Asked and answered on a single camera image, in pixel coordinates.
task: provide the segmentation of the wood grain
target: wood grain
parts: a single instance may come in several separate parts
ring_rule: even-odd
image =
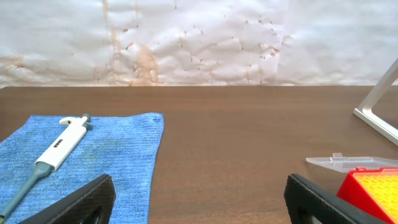
[[[0,139],[31,114],[165,115],[149,223],[290,223],[283,198],[298,173],[336,193],[345,175],[306,157],[379,156],[398,148],[352,112],[371,87],[134,87],[0,90]],[[376,108],[398,124],[398,88]]]

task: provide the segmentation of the blue cloth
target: blue cloth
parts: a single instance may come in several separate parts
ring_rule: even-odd
[[[64,116],[31,116],[0,143],[0,211],[24,184],[34,162],[65,130]],[[164,129],[162,114],[92,117],[94,129],[58,171],[40,180],[7,223],[22,221],[64,198],[101,174],[112,177],[116,191],[110,223],[147,223],[150,184]]]

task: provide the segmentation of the transparent lid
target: transparent lid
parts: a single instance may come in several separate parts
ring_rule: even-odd
[[[380,157],[345,157],[341,153],[333,153],[332,157],[307,158],[307,162],[342,173],[348,173],[357,167],[366,169],[398,167],[398,160]]]

